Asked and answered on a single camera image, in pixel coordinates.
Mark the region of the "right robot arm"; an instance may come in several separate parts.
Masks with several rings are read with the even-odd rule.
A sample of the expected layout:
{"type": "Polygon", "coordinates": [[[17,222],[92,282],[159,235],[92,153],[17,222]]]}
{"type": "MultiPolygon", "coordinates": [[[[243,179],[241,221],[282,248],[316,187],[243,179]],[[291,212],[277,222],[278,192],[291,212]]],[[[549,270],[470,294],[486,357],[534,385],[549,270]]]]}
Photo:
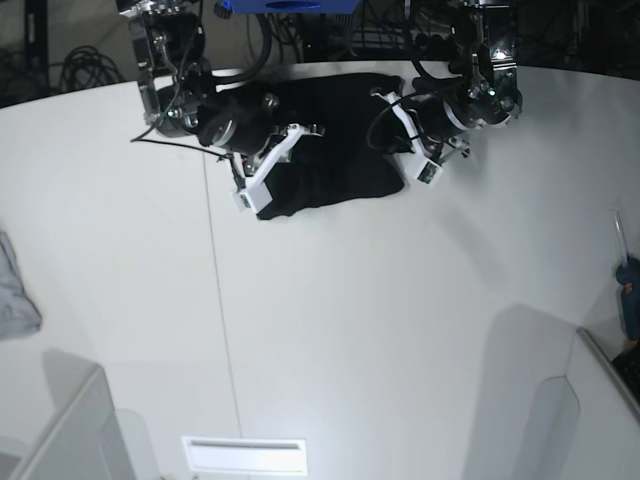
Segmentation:
{"type": "Polygon", "coordinates": [[[259,110],[257,101],[219,92],[219,86],[253,80],[272,49],[271,25],[258,13],[262,49],[254,64],[236,75],[212,73],[204,57],[206,35],[202,18],[204,3],[197,11],[190,1],[118,1],[118,12],[128,22],[138,64],[138,90],[144,107],[147,129],[132,141],[149,142],[157,132],[167,138],[196,136],[203,146],[211,146],[223,134],[219,130],[235,126],[243,115],[259,110]]]}

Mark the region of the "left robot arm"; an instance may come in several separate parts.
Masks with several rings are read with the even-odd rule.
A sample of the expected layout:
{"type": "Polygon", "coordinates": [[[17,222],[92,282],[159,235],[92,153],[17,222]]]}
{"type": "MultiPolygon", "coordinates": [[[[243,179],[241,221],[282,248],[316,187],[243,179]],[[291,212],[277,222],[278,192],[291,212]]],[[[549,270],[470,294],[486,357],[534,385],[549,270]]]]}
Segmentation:
{"type": "Polygon", "coordinates": [[[504,126],[522,108],[512,1],[406,1],[402,31],[417,77],[423,139],[504,126]]]}

